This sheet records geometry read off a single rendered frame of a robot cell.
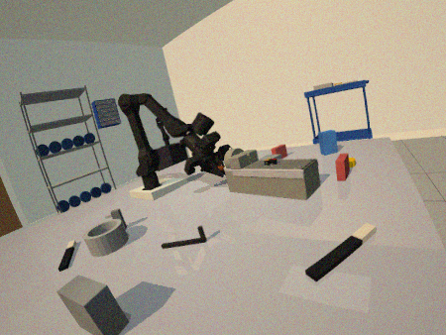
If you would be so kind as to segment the blue block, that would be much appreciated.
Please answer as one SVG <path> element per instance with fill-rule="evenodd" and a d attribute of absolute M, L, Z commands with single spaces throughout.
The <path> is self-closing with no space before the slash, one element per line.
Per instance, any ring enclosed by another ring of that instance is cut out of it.
<path fill-rule="evenodd" d="M 331 155 L 338 152 L 337 138 L 335 130 L 327 130 L 319 133 L 319 144 L 321 155 Z"/>

